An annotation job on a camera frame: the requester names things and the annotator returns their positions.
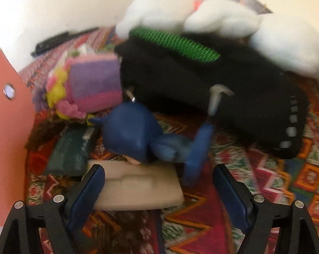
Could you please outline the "white plush toy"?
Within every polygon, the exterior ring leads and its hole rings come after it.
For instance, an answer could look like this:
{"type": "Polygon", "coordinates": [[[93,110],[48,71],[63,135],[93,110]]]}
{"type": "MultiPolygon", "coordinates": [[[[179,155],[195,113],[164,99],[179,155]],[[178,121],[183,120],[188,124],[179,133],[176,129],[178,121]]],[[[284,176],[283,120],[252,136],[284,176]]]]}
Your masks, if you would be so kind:
{"type": "Polygon", "coordinates": [[[134,0],[116,26],[127,39],[136,27],[174,33],[213,33],[248,44],[283,70],[319,82],[319,33],[306,21],[258,14],[234,0],[134,0]]]}

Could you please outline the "pink storage box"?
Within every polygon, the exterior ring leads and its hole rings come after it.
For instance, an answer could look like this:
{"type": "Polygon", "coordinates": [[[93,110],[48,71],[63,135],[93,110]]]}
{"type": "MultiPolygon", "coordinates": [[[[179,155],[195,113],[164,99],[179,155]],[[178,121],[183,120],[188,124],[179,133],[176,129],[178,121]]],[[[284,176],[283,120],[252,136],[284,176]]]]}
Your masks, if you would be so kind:
{"type": "Polygon", "coordinates": [[[25,144],[35,110],[30,89],[0,50],[0,226],[15,201],[25,198],[25,144]]]}

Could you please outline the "black remote on bed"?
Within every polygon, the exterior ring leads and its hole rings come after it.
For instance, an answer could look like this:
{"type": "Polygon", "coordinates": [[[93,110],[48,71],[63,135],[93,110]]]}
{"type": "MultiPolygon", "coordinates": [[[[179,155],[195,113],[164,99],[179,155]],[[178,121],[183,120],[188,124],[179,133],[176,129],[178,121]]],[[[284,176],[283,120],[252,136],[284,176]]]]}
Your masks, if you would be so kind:
{"type": "Polygon", "coordinates": [[[49,37],[48,39],[45,39],[39,43],[36,44],[35,49],[33,52],[30,53],[32,58],[38,57],[41,54],[44,54],[62,44],[64,44],[67,41],[70,41],[74,38],[80,37],[82,35],[92,33],[96,30],[99,30],[99,27],[90,28],[87,30],[82,30],[80,32],[71,33],[70,31],[62,32],[58,35],[55,35],[53,37],[49,37]]]}

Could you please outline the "black green-trimmed pouch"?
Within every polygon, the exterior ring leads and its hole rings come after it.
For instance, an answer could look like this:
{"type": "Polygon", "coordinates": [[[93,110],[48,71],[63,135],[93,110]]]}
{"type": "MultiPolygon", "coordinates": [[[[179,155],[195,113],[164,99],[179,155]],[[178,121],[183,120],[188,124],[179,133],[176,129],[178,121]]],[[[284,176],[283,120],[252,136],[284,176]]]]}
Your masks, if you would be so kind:
{"type": "Polygon", "coordinates": [[[150,111],[210,117],[242,144],[278,158],[300,152],[308,98],[247,45],[209,33],[136,28],[115,53],[122,86],[150,111]]]}

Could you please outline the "blue figurine toy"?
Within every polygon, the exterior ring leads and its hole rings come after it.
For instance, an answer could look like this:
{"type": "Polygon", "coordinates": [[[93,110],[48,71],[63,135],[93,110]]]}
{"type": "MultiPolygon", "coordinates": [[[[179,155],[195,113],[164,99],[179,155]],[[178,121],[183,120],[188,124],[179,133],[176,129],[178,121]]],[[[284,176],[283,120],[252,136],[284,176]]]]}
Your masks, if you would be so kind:
{"type": "Polygon", "coordinates": [[[89,122],[101,127],[104,148],[110,153],[145,164],[158,160],[183,163],[182,179],[187,185],[199,180],[214,131],[211,124],[204,123],[193,139],[165,134],[153,114],[133,102],[119,104],[107,116],[93,117],[89,122]]]}

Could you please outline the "patterned red woven cloth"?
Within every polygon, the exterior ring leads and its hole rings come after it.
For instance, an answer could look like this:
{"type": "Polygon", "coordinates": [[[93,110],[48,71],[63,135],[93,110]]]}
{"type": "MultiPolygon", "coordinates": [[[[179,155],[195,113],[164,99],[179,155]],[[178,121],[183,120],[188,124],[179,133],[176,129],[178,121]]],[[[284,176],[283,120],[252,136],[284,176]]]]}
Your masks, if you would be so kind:
{"type": "MultiPolygon", "coordinates": [[[[34,92],[63,52],[83,43],[97,52],[107,52],[119,42],[114,27],[103,28],[50,51],[19,75],[34,92]]],[[[80,253],[236,253],[244,236],[232,228],[210,179],[212,168],[219,163],[226,163],[252,193],[261,193],[271,202],[302,200],[319,234],[319,85],[304,77],[289,78],[306,92],[310,102],[303,147],[297,157],[278,159],[254,147],[246,149],[218,128],[201,182],[195,188],[182,188],[183,205],[156,211],[92,212],[76,238],[80,253]]],[[[75,184],[76,178],[40,175],[45,164],[29,161],[29,205],[66,193],[75,184]]]]}

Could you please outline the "beige piece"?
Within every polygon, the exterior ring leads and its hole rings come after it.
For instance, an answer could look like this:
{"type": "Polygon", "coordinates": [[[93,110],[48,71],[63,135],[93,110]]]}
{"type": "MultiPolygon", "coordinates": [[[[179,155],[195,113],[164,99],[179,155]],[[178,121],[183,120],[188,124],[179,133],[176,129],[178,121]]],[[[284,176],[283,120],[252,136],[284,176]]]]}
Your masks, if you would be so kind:
{"type": "Polygon", "coordinates": [[[95,210],[155,210],[182,205],[184,195],[174,166],[166,162],[134,165],[126,161],[88,161],[105,171],[95,210]]]}

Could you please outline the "pink purple plush cake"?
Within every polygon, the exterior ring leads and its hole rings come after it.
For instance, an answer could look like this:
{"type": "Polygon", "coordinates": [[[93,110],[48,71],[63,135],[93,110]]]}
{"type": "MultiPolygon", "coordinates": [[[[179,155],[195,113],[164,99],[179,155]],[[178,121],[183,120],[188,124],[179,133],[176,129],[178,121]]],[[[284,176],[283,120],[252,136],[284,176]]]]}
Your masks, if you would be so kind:
{"type": "Polygon", "coordinates": [[[122,101],[117,55],[96,53],[87,44],[63,52],[33,94],[36,111],[50,109],[65,120],[88,119],[122,101]]]}

